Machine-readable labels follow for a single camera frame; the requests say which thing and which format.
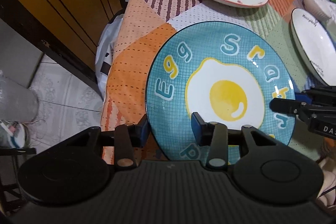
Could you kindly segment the large white plate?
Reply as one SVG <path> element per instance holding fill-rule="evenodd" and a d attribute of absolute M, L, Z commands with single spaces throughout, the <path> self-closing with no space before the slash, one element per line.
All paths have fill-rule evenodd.
<path fill-rule="evenodd" d="M 310 73 L 322 84 L 335 85 L 335 46 L 322 24 L 304 9 L 295 8 L 290 29 L 296 48 Z"/>

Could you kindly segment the blue egg plate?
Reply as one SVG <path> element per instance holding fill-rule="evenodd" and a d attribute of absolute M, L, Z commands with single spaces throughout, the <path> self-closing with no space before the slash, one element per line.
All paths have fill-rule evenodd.
<path fill-rule="evenodd" d="M 274 98 L 295 98 L 275 50 L 247 28 L 208 21 L 181 29 L 160 48 L 147 77 L 145 103 L 165 157 L 205 161 L 209 148 L 195 140 L 193 112 L 233 130 L 250 124 L 288 144 L 295 119 L 273 112 Z"/>

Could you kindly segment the white bowl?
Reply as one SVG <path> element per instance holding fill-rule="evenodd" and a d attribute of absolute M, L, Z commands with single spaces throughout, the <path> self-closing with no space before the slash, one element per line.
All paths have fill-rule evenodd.
<path fill-rule="evenodd" d="M 305 10 L 320 22 L 326 22 L 332 18 L 332 9 L 327 0 L 303 0 Z"/>

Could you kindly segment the colourful patchwork tablecloth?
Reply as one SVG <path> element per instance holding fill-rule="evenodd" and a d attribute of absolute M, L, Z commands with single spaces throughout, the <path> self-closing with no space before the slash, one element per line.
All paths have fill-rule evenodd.
<path fill-rule="evenodd" d="M 114 47 L 101 118 L 104 130 L 149 118 L 137 161 L 204 159 L 191 130 L 206 122 L 245 124 L 317 160 L 323 137 L 270 100 L 315 84 L 290 33 L 302 0 L 129 0 Z"/>

